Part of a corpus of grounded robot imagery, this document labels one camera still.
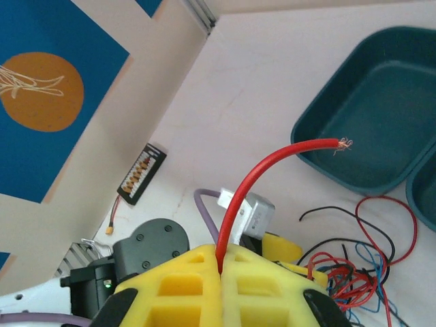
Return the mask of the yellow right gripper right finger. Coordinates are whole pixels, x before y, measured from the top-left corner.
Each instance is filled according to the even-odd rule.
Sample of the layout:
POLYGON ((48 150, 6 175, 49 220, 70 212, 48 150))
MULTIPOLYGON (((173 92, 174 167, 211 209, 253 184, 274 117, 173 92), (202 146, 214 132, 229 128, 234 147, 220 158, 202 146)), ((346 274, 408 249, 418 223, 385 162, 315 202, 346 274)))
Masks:
POLYGON ((298 267, 229 245, 221 274, 223 325, 350 326, 328 284, 305 278, 298 267))

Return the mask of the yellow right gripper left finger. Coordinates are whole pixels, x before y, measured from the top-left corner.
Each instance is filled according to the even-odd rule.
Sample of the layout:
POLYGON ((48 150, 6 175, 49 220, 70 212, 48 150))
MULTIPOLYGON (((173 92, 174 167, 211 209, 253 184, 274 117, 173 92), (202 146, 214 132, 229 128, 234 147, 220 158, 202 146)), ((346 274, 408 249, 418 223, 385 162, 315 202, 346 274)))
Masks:
POLYGON ((92 326, 223 326, 214 245, 202 245, 120 283, 92 326))

